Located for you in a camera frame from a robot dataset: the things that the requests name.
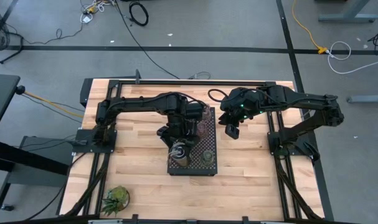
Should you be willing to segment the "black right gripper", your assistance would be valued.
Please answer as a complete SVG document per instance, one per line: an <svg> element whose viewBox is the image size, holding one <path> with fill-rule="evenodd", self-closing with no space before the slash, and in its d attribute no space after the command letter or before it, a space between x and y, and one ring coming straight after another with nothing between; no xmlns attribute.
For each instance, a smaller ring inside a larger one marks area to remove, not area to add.
<svg viewBox="0 0 378 224"><path fill-rule="evenodd" d="M249 98L244 88L235 88L230 95L225 96L220 103L220 110L223 114L219 117L219 124L225 126L225 134L232 139L239 138L239 124L246 119L253 119L248 105Z"/></svg>

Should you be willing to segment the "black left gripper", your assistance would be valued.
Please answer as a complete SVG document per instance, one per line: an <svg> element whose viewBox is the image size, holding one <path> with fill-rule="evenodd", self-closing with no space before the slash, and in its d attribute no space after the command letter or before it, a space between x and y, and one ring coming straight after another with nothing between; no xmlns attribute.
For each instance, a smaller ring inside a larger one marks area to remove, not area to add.
<svg viewBox="0 0 378 224"><path fill-rule="evenodd" d="M193 149L201 140L197 133L198 124L199 121L184 120L168 123L157 130L156 134L168 147L169 156L173 153L172 146L177 142L183 142L187 145L187 156L192 157Z"/></svg>

